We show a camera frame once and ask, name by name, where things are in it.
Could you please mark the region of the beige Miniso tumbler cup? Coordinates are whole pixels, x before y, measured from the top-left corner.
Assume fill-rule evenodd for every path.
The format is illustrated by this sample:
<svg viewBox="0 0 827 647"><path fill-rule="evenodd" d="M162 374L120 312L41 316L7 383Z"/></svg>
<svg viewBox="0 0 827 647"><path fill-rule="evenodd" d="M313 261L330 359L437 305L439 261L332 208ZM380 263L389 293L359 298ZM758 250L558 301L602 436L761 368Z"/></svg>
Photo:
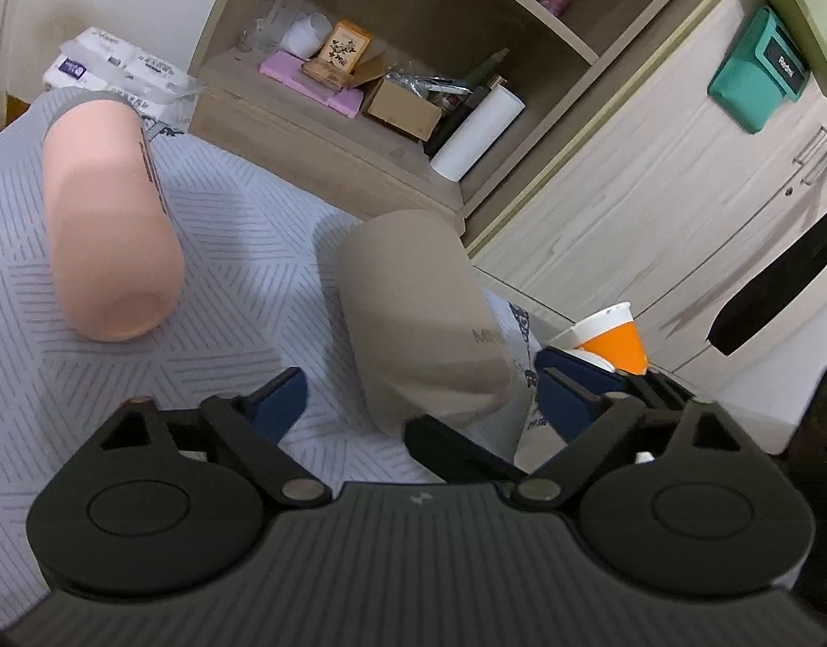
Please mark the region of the beige Miniso tumbler cup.
<svg viewBox="0 0 827 647"><path fill-rule="evenodd" d="M371 421L403 437L431 415L463 428L510 399L506 339L452 225L398 210L350 231L337 289Z"/></svg>

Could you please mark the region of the orange paper cup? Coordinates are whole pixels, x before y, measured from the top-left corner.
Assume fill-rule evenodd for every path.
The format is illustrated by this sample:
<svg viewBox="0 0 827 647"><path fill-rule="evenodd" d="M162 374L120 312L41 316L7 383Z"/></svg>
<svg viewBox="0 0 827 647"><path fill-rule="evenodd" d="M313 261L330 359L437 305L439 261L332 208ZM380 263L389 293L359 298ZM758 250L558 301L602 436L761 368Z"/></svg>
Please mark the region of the orange paper cup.
<svg viewBox="0 0 827 647"><path fill-rule="evenodd" d="M649 359L631 305L619 302L578 321L573 327L582 348L608 359L619 371L647 373Z"/></svg>

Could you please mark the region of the pink tumbler cup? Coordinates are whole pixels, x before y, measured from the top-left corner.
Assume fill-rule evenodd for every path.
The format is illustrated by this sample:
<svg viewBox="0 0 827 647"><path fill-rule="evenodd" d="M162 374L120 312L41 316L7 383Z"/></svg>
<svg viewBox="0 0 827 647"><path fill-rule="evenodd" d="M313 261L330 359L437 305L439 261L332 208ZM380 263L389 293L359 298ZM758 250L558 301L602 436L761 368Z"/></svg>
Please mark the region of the pink tumbler cup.
<svg viewBox="0 0 827 647"><path fill-rule="evenodd" d="M42 142L42 193L58 307L81 336L140 338L180 300L185 260L140 114L77 91Z"/></svg>

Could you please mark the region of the patterned white table cloth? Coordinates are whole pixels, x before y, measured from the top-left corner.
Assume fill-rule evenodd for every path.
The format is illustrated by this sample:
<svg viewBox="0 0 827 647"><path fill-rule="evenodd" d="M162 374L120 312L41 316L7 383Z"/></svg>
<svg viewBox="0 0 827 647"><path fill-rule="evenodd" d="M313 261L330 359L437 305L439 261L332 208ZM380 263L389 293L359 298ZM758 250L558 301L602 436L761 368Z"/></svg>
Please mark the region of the patterned white table cloth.
<svg viewBox="0 0 827 647"><path fill-rule="evenodd" d="M421 482L425 470L368 419L343 324L335 254L352 216L190 134L150 136L183 247L174 312L126 343L73 332L57 307L42 210L42 139L67 91L0 133L0 628L45 596L25 534L42 486L122 399L165 406L254 389L297 365L304 416L285 450L330 484Z"/></svg>

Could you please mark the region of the wooden wardrobe cabinet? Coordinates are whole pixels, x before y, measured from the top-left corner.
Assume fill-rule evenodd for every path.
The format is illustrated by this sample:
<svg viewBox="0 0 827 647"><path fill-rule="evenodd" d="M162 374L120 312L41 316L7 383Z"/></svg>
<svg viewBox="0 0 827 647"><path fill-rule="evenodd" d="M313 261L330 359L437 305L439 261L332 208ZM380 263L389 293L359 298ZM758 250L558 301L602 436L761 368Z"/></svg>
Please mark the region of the wooden wardrobe cabinet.
<svg viewBox="0 0 827 647"><path fill-rule="evenodd" d="M827 212L827 98L808 85L747 133L707 94L763 0L719 0L473 261L508 298L577 321L625 302L649 361L715 390L827 305L827 266L732 354L726 303Z"/></svg>

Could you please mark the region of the white paper towel roll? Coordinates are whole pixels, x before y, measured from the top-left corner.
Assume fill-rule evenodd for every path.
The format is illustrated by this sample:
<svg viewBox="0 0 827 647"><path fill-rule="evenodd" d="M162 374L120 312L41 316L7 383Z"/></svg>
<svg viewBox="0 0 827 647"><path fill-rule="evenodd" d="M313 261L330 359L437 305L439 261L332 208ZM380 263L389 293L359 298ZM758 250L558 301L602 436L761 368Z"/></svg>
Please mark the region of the white paper towel roll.
<svg viewBox="0 0 827 647"><path fill-rule="evenodd" d="M432 171L459 183L525 107L506 86L491 89L431 159Z"/></svg>

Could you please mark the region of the white tissue pack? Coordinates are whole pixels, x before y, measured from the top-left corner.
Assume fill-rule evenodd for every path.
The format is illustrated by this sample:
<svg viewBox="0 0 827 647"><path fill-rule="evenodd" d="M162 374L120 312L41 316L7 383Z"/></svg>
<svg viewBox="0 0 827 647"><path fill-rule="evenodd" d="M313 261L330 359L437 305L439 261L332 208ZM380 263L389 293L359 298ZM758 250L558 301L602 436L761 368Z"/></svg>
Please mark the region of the white tissue pack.
<svg viewBox="0 0 827 647"><path fill-rule="evenodd" d="M147 124L187 132L204 86L167 60L96 26L64 41L42 74L50 89L80 88L126 98Z"/></svg>

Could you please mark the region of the small cardboard box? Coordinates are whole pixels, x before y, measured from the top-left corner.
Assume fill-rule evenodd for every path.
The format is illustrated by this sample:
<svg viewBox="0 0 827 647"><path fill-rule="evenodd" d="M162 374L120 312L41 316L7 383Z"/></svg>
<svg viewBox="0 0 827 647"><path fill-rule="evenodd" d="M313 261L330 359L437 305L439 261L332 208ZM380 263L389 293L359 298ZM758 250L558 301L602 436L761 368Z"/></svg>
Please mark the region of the small cardboard box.
<svg viewBox="0 0 827 647"><path fill-rule="evenodd" d="M352 73L352 88L364 94L360 113L425 142L442 118L440 108L416 94L405 74L384 54L360 61Z"/></svg>

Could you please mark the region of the wooden shelf unit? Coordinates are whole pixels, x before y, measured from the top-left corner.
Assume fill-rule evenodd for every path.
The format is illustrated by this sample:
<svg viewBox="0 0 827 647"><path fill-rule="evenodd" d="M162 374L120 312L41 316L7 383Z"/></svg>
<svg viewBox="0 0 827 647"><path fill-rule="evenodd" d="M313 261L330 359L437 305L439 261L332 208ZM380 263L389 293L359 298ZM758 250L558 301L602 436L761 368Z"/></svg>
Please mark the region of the wooden shelf unit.
<svg viewBox="0 0 827 647"><path fill-rule="evenodd" d="M539 174L567 115L627 66L633 47L654 49L654 25L699 0L571 0L559 18L538 0L305 0L371 33L361 61L384 54L402 73L450 79L485 68L522 99L522 114L459 183L432 171L421 140L264 78L263 54L243 38L271 1L213 4L190 66L204 85L193 134L360 218L431 209L465 229Z"/></svg>

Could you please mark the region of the pink flat box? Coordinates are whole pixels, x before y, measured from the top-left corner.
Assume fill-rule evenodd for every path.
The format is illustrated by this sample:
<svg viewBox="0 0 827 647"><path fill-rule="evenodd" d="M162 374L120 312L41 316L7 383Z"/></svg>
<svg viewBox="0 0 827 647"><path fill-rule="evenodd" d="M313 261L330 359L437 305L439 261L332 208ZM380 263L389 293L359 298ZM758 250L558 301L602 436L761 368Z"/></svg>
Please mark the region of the pink flat box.
<svg viewBox="0 0 827 647"><path fill-rule="evenodd" d="M317 102L346 119L355 119L360 113L364 94L360 89L342 89L334 91L329 86L309 78L303 71L304 60L298 59L288 51L276 51L264 59L259 66L259 73L264 78L276 80L286 89L294 91L311 101Z"/></svg>

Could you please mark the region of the teal Redmi pouch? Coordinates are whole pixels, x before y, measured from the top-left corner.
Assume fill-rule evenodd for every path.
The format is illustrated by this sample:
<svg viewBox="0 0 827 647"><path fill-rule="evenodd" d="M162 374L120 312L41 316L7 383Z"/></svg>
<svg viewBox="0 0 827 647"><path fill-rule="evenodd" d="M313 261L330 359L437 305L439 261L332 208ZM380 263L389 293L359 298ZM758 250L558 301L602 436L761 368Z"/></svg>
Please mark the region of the teal Redmi pouch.
<svg viewBox="0 0 827 647"><path fill-rule="evenodd" d="M797 102L810 68L769 6L761 6L722 61L707 95L750 134L759 133L785 102Z"/></svg>

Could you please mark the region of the orange floral card box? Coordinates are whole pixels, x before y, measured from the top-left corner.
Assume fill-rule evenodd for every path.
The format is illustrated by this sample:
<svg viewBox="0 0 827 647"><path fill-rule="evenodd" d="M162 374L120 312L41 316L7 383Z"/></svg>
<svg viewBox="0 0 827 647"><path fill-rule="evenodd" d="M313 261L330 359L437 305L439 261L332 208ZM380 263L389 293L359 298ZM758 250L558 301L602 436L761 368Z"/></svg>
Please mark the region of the orange floral card box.
<svg viewBox="0 0 827 647"><path fill-rule="evenodd" d="M350 20L340 20L330 32L317 59L350 73L371 44L371 33Z"/></svg>

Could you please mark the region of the clear bottle beige cap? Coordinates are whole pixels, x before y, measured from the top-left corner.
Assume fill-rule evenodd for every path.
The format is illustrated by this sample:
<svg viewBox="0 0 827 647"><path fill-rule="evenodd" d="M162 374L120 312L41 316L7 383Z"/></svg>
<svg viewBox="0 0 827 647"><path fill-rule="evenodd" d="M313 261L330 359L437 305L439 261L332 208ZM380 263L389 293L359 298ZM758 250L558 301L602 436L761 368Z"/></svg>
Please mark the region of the clear bottle beige cap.
<svg viewBox="0 0 827 647"><path fill-rule="evenodd" d="M304 0L273 0L257 21L254 49L269 54L276 50L288 29L295 24Z"/></svg>

